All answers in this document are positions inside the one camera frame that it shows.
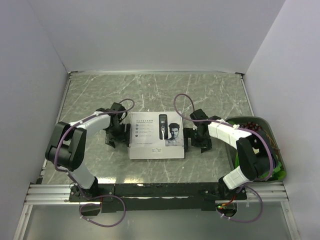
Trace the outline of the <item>white hair clipper kit box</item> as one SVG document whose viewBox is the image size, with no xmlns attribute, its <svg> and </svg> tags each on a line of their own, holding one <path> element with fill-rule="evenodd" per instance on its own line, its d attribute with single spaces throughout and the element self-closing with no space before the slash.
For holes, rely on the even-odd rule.
<svg viewBox="0 0 320 240">
<path fill-rule="evenodd" d="M 183 119 L 177 112 L 133 112 L 130 124 L 131 160 L 185 158 Z"/>
</svg>

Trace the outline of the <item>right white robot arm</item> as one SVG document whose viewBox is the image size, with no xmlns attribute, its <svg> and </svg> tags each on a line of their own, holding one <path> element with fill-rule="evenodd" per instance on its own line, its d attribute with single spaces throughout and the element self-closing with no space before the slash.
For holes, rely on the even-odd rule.
<svg viewBox="0 0 320 240">
<path fill-rule="evenodd" d="M 256 180 L 267 181 L 279 166 L 279 160 L 267 134 L 261 129 L 243 128 L 218 116 L 208 117 L 202 109 L 194 110 L 188 118 L 195 129 L 185 129 L 186 138 L 202 152 L 210 149 L 212 138 L 236 150 L 238 165 L 218 180 L 218 193 L 230 199 L 239 187 Z"/>
</svg>

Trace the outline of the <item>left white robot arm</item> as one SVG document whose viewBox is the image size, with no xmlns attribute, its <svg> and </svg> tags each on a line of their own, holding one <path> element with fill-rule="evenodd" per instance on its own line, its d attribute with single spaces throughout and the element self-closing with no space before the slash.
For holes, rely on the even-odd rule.
<svg viewBox="0 0 320 240">
<path fill-rule="evenodd" d="M 66 173 L 87 201 L 100 195 L 98 179 L 84 163 L 87 137 L 105 131 L 105 144 L 115 148 L 117 143 L 129 143 L 130 125 L 122 121 L 132 108 L 121 102 L 110 108 L 99 108 L 93 114 L 74 122 L 58 122 L 45 151 L 45 159 L 56 171 Z"/>
</svg>

